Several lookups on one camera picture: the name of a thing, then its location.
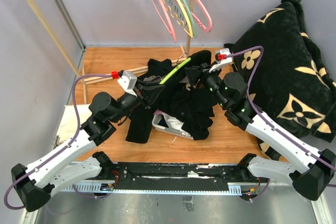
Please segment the pink hanger with metal hook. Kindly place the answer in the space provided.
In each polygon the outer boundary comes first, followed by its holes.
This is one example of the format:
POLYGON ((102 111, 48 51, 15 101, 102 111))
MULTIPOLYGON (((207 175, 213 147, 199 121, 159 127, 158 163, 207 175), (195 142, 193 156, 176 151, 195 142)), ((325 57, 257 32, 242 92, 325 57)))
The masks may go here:
POLYGON ((163 0, 151 0, 158 16, 160 17, 162 23, 164 24, 165 28, 169 32, 169 34, 172 36, 173 41, 177 42, 176 39, 176 33, 173 27, 173 24, 171 22, 170 16, 168 15, 168 12, 165 8, 165 4, 163 3, 163 0))

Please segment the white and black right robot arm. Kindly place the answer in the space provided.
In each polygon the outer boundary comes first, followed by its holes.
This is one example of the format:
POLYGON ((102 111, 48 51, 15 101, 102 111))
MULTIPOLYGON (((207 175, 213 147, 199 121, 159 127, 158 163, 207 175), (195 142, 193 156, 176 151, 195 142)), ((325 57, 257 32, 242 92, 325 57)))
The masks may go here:
POLYGON ((334 177, 334 152, 320 151, 280 127, 250 101, 248 85, 239 73, 230 72, 220 78, 220 65, 207 64, 186 68, 185 72, 189 83, 200 82, 209 89, 232 125, 262 140, 286 159, 281 162, 247 154, 238 168, 242 181, 267 178, 291 185, 308 200, 319 199, 334 177))

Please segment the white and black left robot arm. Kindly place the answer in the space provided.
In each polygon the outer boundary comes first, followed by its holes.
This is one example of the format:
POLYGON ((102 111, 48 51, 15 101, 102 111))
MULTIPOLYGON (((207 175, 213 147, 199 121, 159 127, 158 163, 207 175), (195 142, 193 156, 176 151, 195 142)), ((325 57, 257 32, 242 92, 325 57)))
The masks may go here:
POLYGON ((112 175, 110 160, 104 154, 97 154, 79 166, 69 165, 107 140, 116 131, 114 124, 127 118, 136 107, 150 108, 165 89, 161 81, 144 82, 136 77, 121 77, 118 82, 124 94, 118 99, 107 92, 96 94, 89 105, 91 115, 83 123, 77 123, 73 137, 38 160, 12 168, 11 187, 27 212, 41 208, 53 195, 78 181, 97 176, 105 180, 112 175))

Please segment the black t shirt with print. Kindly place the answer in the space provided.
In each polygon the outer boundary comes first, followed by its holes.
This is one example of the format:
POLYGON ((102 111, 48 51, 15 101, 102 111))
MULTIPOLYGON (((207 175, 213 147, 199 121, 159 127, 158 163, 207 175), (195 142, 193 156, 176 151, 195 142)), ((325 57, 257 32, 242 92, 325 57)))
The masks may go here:
POLYGON ((183 123, 182 129, 195 140, 205 140, 212 126, 213 107, 217 104, 211 92, 189 87, 174 91, 159 103, 159 109, 183 123))

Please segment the lime green hanger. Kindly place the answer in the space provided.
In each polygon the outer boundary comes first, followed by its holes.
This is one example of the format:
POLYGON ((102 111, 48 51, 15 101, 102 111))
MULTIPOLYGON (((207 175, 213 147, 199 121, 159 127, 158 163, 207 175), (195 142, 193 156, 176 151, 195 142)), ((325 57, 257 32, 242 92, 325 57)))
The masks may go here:
POLYGON ((183 66, 185 66, 188 62, 190 62, 190 57, 188 53, 183 53, 179 58, 176 60, 175 68, 170 71, 161 81, 159 84, 165 84, 171 77, 173 77, 183 66))

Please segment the white t shirt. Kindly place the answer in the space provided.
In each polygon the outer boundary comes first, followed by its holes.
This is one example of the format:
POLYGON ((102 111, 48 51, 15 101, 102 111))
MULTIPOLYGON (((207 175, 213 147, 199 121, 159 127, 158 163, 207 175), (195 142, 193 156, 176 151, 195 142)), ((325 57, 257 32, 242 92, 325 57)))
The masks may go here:
POLYGON ((180 120, 178 120, 177 118, 170 116, 166 113, 163 114, 164 120, 166 122, 166 124, 168 125, 168 127, 170 129, 174 129, 177 131, 181 131, 182 127, 183 127, 183 122, 181 122, 180 120))

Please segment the navy blue t shirt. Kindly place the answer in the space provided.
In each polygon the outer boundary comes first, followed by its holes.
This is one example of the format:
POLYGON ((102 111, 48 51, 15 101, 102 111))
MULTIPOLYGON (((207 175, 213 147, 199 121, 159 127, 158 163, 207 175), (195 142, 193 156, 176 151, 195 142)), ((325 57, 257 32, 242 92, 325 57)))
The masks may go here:
POLYGON ((163 126, 163 127, 168 127, 167 122, 164 118, 161 118, 158 125, 163 126))

